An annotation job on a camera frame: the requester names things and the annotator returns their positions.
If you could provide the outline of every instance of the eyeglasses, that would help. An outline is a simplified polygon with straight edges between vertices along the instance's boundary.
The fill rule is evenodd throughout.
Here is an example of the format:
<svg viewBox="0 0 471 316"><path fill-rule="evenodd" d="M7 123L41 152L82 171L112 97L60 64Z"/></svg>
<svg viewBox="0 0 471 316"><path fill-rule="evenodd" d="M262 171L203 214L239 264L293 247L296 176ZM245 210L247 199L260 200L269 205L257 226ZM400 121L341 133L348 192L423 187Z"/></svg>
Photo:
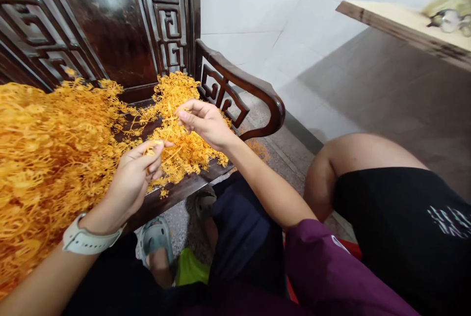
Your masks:
<svg viewBox="0 0 471 316"><path fill-rule="evenodd" d="M427 26L438 26L446 33L460 29L463 36L471 36L471 14L460 16L455 9L444 9L429 18L430 24Z"/></svg>

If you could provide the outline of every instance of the watch strap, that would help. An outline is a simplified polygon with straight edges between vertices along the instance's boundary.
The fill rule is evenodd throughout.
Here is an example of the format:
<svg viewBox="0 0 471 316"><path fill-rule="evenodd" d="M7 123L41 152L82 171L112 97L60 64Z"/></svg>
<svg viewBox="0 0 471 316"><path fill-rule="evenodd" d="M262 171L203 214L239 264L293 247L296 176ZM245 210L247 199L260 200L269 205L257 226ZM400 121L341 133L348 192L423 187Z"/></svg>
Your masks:
<svg viewBox="0 0 471 316"><path fill-rule="evenodd" d="M80 255L96 255L113 246L123 232L124 226L111 235L94 235L86 229L79 228L79 221L85 215L86 213L80 214L64 232L63 251Z"/></svg>

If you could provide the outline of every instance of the person's right hand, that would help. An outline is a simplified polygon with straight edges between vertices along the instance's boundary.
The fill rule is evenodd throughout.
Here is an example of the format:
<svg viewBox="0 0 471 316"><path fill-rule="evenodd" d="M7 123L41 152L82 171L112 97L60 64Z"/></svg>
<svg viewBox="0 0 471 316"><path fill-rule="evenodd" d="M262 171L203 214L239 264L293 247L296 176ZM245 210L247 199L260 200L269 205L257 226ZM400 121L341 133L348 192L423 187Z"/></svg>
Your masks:
<svg viewBox="0 0 471 316"><path fill-rule="evenodd" d="M212 148L221 152L234 138L237 138L222 118L219 109L209 103L191 99L176 110L180 126L188 132L198 133Z"/></svg>

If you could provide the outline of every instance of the wooden chair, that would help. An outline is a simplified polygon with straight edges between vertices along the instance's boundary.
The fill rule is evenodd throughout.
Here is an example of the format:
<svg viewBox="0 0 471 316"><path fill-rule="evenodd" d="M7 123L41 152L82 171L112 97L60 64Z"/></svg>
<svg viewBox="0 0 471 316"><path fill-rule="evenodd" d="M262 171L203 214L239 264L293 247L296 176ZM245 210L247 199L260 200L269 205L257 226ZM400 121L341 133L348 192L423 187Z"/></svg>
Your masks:
<svg viewBox="0 0 471 316"><path fill-rule="evenodd" d="M123 101L147 106L157 74L181 71L201 81L201 97L232 118L236 131L250 109L231 83L268 105L268 124L242 135L237 132L243 140L270 135L283 124L285 107L273 87L239 69L200 39L200 0L0 3L1 83L14 81L51 92L69 78L64 69L70 67L94 85L98 79L115 80L125 89ZM217 83L209 86L208 77ZM240 109L237 118L228 112L232 102L227 97ZM151 132L158 125L146 130ZM187 175L179 184L167 186L167 199L159 199L159 190L147 195L129 228L139 227L232 167L223 168L213 160L208 172Z"/></svg>

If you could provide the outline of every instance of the concrete floor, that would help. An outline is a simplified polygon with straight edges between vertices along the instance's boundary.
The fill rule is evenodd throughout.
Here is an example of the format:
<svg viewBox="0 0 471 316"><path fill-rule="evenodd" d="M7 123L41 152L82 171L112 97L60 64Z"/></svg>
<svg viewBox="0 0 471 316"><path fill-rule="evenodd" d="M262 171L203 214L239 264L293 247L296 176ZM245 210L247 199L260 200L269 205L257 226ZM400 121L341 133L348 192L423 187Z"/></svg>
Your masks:
<svg viewBox="0 0 471 316"><path fill-rule="evenodd" d="M251 128L263 127L269 119L268 107L247 92L242 92L239 95L251 109L242 123L242 132ZM235 106L232 106L229 110L234 116L237 116L238 109ZM304 179L309 165L314 159L314 154L285 126L275 134L257 140L268 151L269 159L267 164L302 195ZM179 256L185 247L190 247L201 262L210 264L212 255L196 218L194 200L190 197L180 202L165 212L164 216L171 230L175 258ZM324 224L337 237L355 242L351 226L338 214L334 213Z"/></svg>

